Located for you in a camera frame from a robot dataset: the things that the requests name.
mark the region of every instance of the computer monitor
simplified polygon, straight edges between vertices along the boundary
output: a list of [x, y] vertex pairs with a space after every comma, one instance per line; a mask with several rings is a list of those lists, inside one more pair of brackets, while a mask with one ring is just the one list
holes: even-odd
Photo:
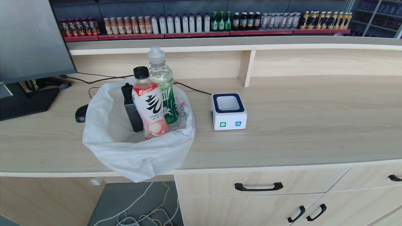
[[1, 0], [0, 121], [47, 111], [59, 92], [19, 82], [76, 72], [49, 0]]

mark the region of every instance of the grey floor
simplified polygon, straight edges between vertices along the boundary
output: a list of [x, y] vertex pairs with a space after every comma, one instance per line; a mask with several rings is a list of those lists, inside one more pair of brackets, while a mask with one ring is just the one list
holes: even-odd
[[19, 225], [3, 216], [0, 216], [0, 226], [19, 226]]
[[[177, 208], [176, 185], [174, 181], [167, 181], [165, 183], [170, 187], [170, 189], [166, 197], [166, 202], [161, 208], [167, 212], [169, 217], [172, 217]], [[102, 195], [100, 196], [88, 226], [94, 226], [99, 220], [112, 217], [129, 207], [139, 196], [144, 193], [149, 184], [150, 182], [107, 184]], [[151, 212], [154, 208], [162, 204], [166, 190], [167, 187], [163, 185], [162, 182], [154, 182], [148, 189], [147, 193], [141, 197], [130, 209], [127, 210], [128, 216], [138, 220], [142, 214], [148, 214]], [[152, 218], [160, 220], [162, 224], [168, 221], [166, 215], [161, 211], [152, 214]], [[172, 222], [174, 225], [183, 226], [180, 208], [178, 209], [177, 214], [173, 218]], [[133, 223], [133, 221], [127, 220], [125, 222], [125, 224], [130, 223]], [[97, 226], [115, 225], [117, 225], [117, 217], [97, 224]], [[155, 226], [154, 223], [147, 219], [141, 221], [140, 225]]]

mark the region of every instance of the black drawer handle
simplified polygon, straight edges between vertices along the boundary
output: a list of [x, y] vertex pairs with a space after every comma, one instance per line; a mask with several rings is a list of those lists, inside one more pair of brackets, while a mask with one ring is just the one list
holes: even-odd
[[388, 177], [391, 179], [391, 181], [395, 181], [395, 182], [401, 182], [402, 181], [401, 178], [399, 178], [399, 177], [397, 177], [395, 175], [389, 175]]
[[292, 220], [292, 218], [287, 218], [287, 221], [289, 222], [289, 223], [293, 223], [293, 222], [295, 222], [297, 219], [299, 219], [299, 217], [301, 217], [303, 214], [304, 214], [304, 212], [306, 211], [306, 209], [304, 208], [304, 206], [300, 206], [299, 207], [300, 208], [300, 214], [294, 219], [294, 220]]
[[235, 183], [235, 184], [234, 184], [234, 188], [235, 188], [236, 190], [239, 190], [239, 191], [278, 191], [278, 190], [280, 190], [280, 189], [283, 188], [283, 184], [282, 184], [281, 182], [276, 182], [276, 183], [274, 183], [274, 187], [273, 187], [273, 188], [267, 188], [267, 189], [248, 189], [248, 188], [245, 188], [242, 183]]
[[321, 204], [321, 212], [314, 218], [311, 218], [310, 216], [307, 217], [307, 221], [313, 221], [315, 219], [317, 219], [319, 216], [321, 216], [321, 214], [323, 214], [326, 211], [326, 205], [325, 204]]

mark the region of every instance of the clear plastic bottle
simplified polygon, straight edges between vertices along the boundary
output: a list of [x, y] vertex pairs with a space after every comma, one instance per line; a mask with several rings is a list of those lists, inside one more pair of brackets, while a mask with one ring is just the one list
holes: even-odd
[[174, 17], [174, 30], [176, 33], [181, 33], [181, 22], [180, 22], [180, 17], [176, 13], [176, 16]]
[[166, 23], [168, 24], [168, 33], [173, 34], [174, 33], [174, 23], [173, 23], [173, 17], [171, 14], [168, 14], [168, 17], [166, 18]]
[[299, 20], [301, 14], [302, 13], [300, 12], [296, 13], [295, 18], [293, 18], [292, 29], [297, 29], [297, 27], [299, 26]]
[[378, 8], [378, 12], [384, 12], [385, 4], [382, 3], [381, 6]]
[[172, 69], [166, 65], [165, 53], [160, 50], [159, 46], [151, 47], [148, 59], [151, 64], [149, 67], [150, 79], [158, 84], [162, 90], [165, 120], [169, 125], [175, 126], [178, 120], [178, 111], [173, 94]]
[[197, 13], [197, 17], [195, 18], [195, 20], [197, 21], [197, 32], [202, 32], [202, 17], [200, 15], [200, 13]]
[[277, 29], [281, 29], [282, 21], [283, 21], [283, 12], [279, 13], [279, 25], [278, 25]]
[[183, 33], [188, 33], [189, 32], [189, 18], [187, 17], [186, 14], [183, 14], [181, 21], [183, 24]]
[[267, 29], [268, 21], [271, 18], [271, 13], [268, 16], [268, 13], [263, 13], [263, 18], [261, 19], [261, 29]]
[[133, 86], [135, 106], [144, 124], [145, 138], [151, 139], [165, 134], [169, 127], [163, 117], [163, 95], [161, 89], [150, 79], [148, 68], [134, 68], [137, 79]]
[[163, 14], [161, 14], [160, 17], [159, 17], [159, 25], [160, 25], [160, 33], [161, 34], [166, 34], [168, 29], [166, 27], [166, 19], [163, 16]]
[[396, 6], [393, 5], [393, 6], [390, 8], [390, 14], [394, 14], [395, 10], [396, 10]]
[[398, 11], [396, 11], [395, 14], [398, 16], [402, 16], [402, 6], [399, 6], [399, 9], [398, 9]]
[[275, 13], [274, 29], [278, 29], [280, 22], [281, 22], [280, 14]]
[[276, 13], [272, 13], [271, 14], [271, 18], [269, 19], [269, 22], [268, 22], [268, 29], [274, 29], [274, 25], [275, 25], [275, 19], [276, 19]]
[[204, 32], [209, 32], [210, 31], [210, 20], [211, 20], [211, 18], [209, 17], [209, 14], [205, 13], [205, 17], [204, 17]]
[[286, 18], [286, 25], [285, 25], [285, 29], [290, 30], [290, 28], [292, 27], [293, 24], [293, 19], [294, 19], [294, 13], [289, 13], [289, 15]]
[[387, 5], [385, 6], [384, 13], [388, 13], [389, 10], [390, 10], [390, 5], [387, 4]]
[[151, 17], [151, 22], [152, 22], [152, 30], [154, 34], [159, 34], [159, 28], [158, 28], [158, 19], [155, 17], [155, 15], [152, 15]]
[[190, 13], [190, 16], [189, 16], [189, 31], [190, 31], [190, 33], [195, 32], [195, 18], [192, 13]]
[[289, 13], [286, 12], [283, 14], [282, 20], [281, 20], [281, 27], [280, 29], [285, 29], [286, 27], [286, 21], [287, 21], [287, 17], [289, 16]]

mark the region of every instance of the green glass bottle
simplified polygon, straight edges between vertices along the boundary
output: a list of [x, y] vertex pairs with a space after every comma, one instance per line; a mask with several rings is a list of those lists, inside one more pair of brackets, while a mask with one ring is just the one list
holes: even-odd
[[220, 31], [223, 31], [223, 30], [225, 30], [225, 19], [224, 19], [224, 12], [223, 11], [221, 11], [220, 16], [221, 16], [221, 19], [219, 21], [218, 28], [219, 28]]
[[228, 17], [226, 22], [225, 22], [225, 30], [230, 31], [230, 27], [232, 26], [232, 23], [230, 22], [230, 11], [226, 12], [226, 16]]
[[211, 30], [212, 31], [218, 30], [218, 19], [216, 18], [216, 11], [212, 12]]

